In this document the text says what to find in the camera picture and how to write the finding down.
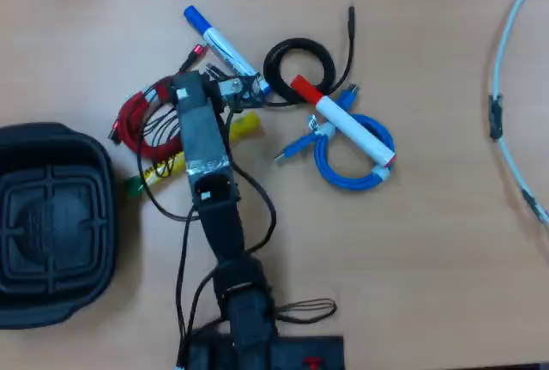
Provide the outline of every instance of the white marker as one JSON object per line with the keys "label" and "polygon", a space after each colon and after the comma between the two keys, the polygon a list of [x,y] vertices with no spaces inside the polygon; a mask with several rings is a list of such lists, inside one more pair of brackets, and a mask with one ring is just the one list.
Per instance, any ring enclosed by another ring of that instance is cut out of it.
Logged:
{"label": "white marker", "polygon": [[292,81],[292,88],[308,102],[314,105],[330,123],[335,125],[343,134],[351,138],[360,149],[367,153],[382,167],[390,166],[396,158],[391,151],[376,136],[359,124],[343,108],[335,104],[329,97],[322,95],[310,82],[302,76],[296,76]]}
{"label": "white marker", "polygon": [[[244,57],[231,45],[221,33],[211,26],[202,16],[198,9],[194,6],[187,7],[184,11],[184,17],[192,25],[196,31],[204,38],[210,48],[214,49],[223,61],[231,68],[243,76],[256,76],[257,71],[246,61]],[[271,92],[271,87],[262,76],[259,79],[259,88],[263,96],[267,96]]]}

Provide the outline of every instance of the table surface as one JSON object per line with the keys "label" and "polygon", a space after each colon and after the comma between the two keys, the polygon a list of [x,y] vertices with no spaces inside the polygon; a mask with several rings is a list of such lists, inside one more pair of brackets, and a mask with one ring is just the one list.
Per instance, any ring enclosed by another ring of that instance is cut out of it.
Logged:
{"label": "table surface", "polygon": [[[263,136],[234,147],[271,194],[279,223],[261,252],[279,302],[333,297],[340,311],[284,334],[343,334],[350,369],[443,368],[549,360],[549,250],[486,130],[494,42],[512,0],[0,0],[0,122],[58,121],[99,139],[120,177],[135,157],[108,140],[124,97],[169,74],[198,35],[182,19],[195,4],[257,68],[277,42],[322,42],[339,71],[347,6],[357,14],[351,81],[355,112],[392,131],[395,173],[375,191],[324,182],[311,154],[278,167],[305,133],[308,107],[261,111]],[[549,203],[547,0],[529,0],[503,68],[510,148]],[[215,56],[208,60],[219,62]],[[312,81],[314,61],[291,56],[285,78]],[[331,163],[369,165],[343,137]],[[159,192],[179,213],[184,177]],[[249,242],[267,225],[255,192],[241,188]],[[62,325],[0,332],[6,368],[172,368],[178,348],[174,285],[182,225],[143,200],[121,208],[121,253],[111,286]],[[214,265],[202,229],[191,229],[184,305]],[[211,288],[198,323],[217,315]]]}

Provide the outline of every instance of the blue marker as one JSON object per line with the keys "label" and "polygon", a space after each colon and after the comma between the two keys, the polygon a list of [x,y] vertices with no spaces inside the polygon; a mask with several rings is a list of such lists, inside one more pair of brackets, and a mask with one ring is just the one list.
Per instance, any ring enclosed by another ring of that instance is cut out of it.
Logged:
{"label": "blue marker", "polygon": [[[210,48],[213,48],[231,68],[243,76],[257,75],[257,71],[254,70],[250,63],[240,55],[217,29],[213,28],[211,24],[206,21],[202,14],[198,12],[198,9],[191,5],[185,10],[184,16],[190,25],[200,33]],[[261,89],[263,96],[268,95],[271,91],[271,87],[262,76],[259,78],[259,88]]]}

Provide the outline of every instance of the black plastic container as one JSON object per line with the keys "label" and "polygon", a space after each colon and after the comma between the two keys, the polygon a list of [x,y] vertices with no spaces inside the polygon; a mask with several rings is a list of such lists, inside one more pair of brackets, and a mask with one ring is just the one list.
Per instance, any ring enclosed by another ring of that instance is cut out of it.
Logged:
{"label": "black plastic container", "polygon": [[117,250],[112,166],[61,124],[0,129],[0,328],[64,321],[108,286]]}

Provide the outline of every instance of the blue cable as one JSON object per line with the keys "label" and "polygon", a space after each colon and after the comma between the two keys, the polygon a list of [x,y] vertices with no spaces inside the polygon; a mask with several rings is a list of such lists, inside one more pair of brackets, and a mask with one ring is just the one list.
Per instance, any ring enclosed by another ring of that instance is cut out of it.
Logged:
{"label": "blue cable", "polygon": [[[361,123],[369,132],[376,136],[383,144],[395,151],[395,142],[390,132],[375,119],[365,115],[351,114],[351,117]],[[336,173],[328,164],[328,136],[319,136],[315,142],[315,162],[318,171],[330,184],[348,190],[363,191],[377,187],[383,182],[383,178],[375,172],[360,178],[343,177]]]}
{"label": "blue cable", "polygon": [[[496,61],[494,63],[494,68],[492,73],[491,97],[492,97],[493,104],[501,102],[501,100],[498,98],[500,95],[499,88],[500,88],[501,65],[504,60],[504,54],[507,48],[507,43],[510,38],[511,30],[513,29],[513,25],[515,24],[515,19],[525,1],[526,0],[515,0],[515,2],[513,3],[513,7],[511,8],[509,15],[507,16],[507,21],[505,22],[505,28],[503,30],[501,39],[499,41],[498,54],[496,56]],[[500,107],[499,115],[500,115],[499,120],[501,123],[501,107]],[[507,162],[507,165],[509,166],[511,174],[513,175],[515,182],[518,184],[519,188],[522,191],[522,195],[525,197],[525,199],[527,199],[528,205],[531,207],[532,211],[536,214],[538,219],[545,225],[549,226],[549,215],[547,214],[543,206],[534,197],[532,190],[530,189],[526,180],[522,177],[522,174],[518,169],[518,166],[516,165],[515,160],[513,159],[513,156],[509,151],[509,148],[507,147],[507,142],[505,141],[505,138],[503,136],[503,127],[501,130],[501,133],[499,134],[499,137],[495,141],[496,143],[498,143],[498,146],[502,152],[502,155],[505,161]]]}
{"label": "blue cable", "polygon": [[[336,103],[345,111],[349,111],[351,109],[351,105],[356,100],[357,90],[358,87],[354,85],[350,86],[348,90],[341,93],[339,98],[336,100]],[[361,123],[383,144],[395,151],[395,142],[393,141],[393,137],[390,132],[375,119],[359,114],[351,114],[351,117]],[[307,148],[309,144],[314,143],[315,162],[317,164],[318,172],[330,184],[347,190],[365,191],[377,187],[389,176],[392,165],[387,168],[375,166],[369,174],[360,178],[343,177],[342,175],[336,173],[328,164],[328,143],[331,136],[328,136],[321,131],[324,125],[326,124],[321,125],[317,130],[313,130],[306,136],[302,136],[300,139],[286,146],[282,150],[282,153],[276,158],[276,161],[281,158],[290,158],[296,155],[299,151]],[[333,127],[333,129],[334,130],[330,132],[330,135],[334,134],[335,127]]]}

